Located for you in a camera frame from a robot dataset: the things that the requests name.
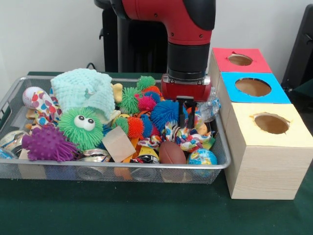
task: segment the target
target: circular hole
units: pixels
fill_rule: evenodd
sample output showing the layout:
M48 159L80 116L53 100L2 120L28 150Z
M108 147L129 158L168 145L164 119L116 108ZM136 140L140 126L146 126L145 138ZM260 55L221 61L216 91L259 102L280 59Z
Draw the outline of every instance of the circular hole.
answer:
M289 129L288 121L275 114L259 114L254 121L262 130L272 134L282 134Z
M246 55L236 54L234 52L228 57L228 59L231 63L239 66L251 65L253 61L250 57Z
M236 81L236 87L251 96L265 96L271 92L269 84L257 78L242 78Z

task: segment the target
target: blue spiky ball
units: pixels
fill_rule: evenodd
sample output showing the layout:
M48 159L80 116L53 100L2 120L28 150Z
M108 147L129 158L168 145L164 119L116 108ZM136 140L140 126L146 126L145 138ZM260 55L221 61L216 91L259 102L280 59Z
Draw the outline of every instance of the blue spiky ball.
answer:
M188 113L186 109L183 107L183 112L185 114L185 118L188 117ZM173 102L171 100L166 100L160 102L155 106L153 111L151 112L151 121L157 127L159 132L165 127L165 124L170 121L175 124L178 123L179 119L179 103Z

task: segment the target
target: blue top panel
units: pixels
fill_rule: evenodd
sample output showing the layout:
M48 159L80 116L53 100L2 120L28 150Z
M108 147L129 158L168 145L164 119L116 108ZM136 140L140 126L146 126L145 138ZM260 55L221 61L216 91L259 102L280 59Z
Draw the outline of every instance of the blue top panel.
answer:
M232 102L275 104L291 103L272 73L222 72L222 78ZM271 87L270 93L265 96L252 96L240 91L236 87L236 82L243 78L258 79L267 83Z

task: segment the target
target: pink spiky ball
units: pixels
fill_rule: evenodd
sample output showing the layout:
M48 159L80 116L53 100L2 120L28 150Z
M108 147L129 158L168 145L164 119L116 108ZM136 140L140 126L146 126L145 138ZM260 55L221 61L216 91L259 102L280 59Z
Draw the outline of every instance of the pink spiky ball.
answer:
M140 98L139 95L136 94L135 97L138 100L138 109L140 111L152 111L157 105L151 96L143 96Z

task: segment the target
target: brown football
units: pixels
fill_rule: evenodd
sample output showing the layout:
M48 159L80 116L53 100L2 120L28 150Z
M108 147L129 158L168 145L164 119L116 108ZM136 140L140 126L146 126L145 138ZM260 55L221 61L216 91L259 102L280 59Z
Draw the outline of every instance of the brown football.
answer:
M186 164L185 154L174 142L165 141L159 150L160 162L164 164Z

